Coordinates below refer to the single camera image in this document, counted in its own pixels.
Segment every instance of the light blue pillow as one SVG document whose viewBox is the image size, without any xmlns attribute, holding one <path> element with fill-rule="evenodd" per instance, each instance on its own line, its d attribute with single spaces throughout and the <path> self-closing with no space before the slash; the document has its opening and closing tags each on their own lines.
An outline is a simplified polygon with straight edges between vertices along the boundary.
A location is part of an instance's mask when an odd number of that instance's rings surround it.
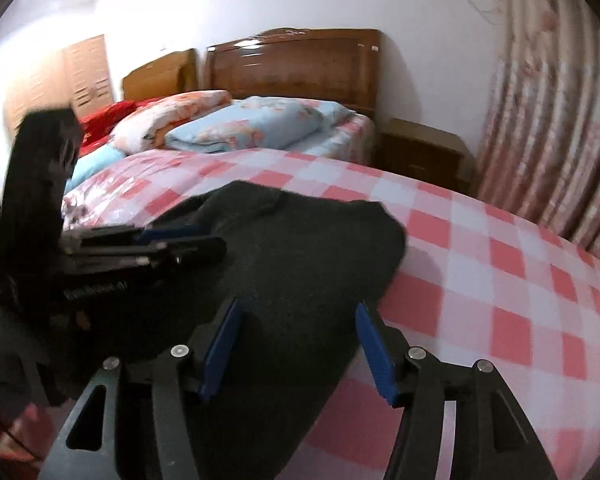
<svg viewBox="0 0 600 480">
<path fill-rule="evenodd" d="M 80 186 L 90 176 L 95 175 L 114 162 L 125 158 L 126 155 L 110 144 L 100 146 L 94 152 L 78 159 L 75 163 L 74 174 L 64 186 L 64 192 L 69 193 L 74 187 Z"/>
<path fill-rule="evenodd" d="M 345 119 L 355 115 L 353 110 L 336 101 L 318 101 L 317 99 L 298 99 L 301 103 L 314 107 L 324 116 L 324 127 L 333 128 Z"/>
<path fill-rule="evenodd" d="M 315 107 L 298 100 L 254 96 L 174 128 L 164 143 L 176 150 L 205 153 L 280 149 L 323 123 Z"/>
</svg>

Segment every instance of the wardrobe door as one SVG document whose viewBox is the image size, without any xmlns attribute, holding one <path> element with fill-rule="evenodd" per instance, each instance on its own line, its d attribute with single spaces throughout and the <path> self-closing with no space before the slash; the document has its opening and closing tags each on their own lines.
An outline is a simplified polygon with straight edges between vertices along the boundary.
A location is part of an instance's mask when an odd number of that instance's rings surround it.
<svg viewBox="0 0 600 480">
<path fill-rule="evenodd" d="M 7 84 L 4 119 L 11 139 L 27 112 L 68 106 L 70 101 L 62 52 L 49 52 Z"/>
<path fill-rule="evenodd" d="M 62 52 L 75 114 L 81 118 L 112 104 L 104 36 L 72 44 Z"/>
</svg>

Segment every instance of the pink and white checkered blanket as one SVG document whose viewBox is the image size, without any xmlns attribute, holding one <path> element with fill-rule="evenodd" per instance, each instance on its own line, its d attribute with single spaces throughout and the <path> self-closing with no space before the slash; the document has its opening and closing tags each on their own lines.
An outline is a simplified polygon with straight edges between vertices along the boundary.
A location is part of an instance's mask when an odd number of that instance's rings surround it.
<svg viewBox="0 0 600 480">
<path fill-rule="evenodd" d="M 277 150 L 139 153 L 78 186 L 65 202 L 73 203 L 78 224 L 140 225 L 188 196 L 237 179 L 381 202 L 409 233 L 407 255 L 381 315 L 411 345 L 440 360 L 471 365 L 490 359 L 538 432 L 558 477 L 582 477 L 600 453 L 600 261 L 461 194 Z M 450 469 L 452 414 L 450 405 L 439 478 Z M 400 410 L 376 393 L 359 352 L 280 478 L 381 479 L 399 420 Z"/>
</svg>

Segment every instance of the pink floral curtain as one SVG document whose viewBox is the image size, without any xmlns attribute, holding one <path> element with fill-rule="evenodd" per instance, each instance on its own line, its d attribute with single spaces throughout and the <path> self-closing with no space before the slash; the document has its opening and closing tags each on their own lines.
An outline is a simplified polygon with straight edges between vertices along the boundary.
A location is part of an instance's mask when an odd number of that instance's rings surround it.
<svg viewBox="0 0 600 480">
<path fill-rule="evenodd" d="M 600 258 L 600 22 L 584 0 L 498 0 L 477 196 Z"/>
</svg>

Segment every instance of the wooden headboard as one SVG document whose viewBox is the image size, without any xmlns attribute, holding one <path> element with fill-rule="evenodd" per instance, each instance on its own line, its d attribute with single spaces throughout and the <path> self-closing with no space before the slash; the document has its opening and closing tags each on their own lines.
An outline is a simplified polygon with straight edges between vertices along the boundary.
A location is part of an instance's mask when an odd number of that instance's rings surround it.
<svg viewBox="0 0 600 480">
<path fill-rule="evenodd" d="M 123 98 L 144 101 L 198 90 L 196 51 L 171 52 L 142 65 L 122 79 Z"/>
<path fill-rule="evenodd" d="M 208 47 L 205 88 L 337 101 L 373 118 L 379 46 L 373 28 L 267 30 Z"/>
</svg>

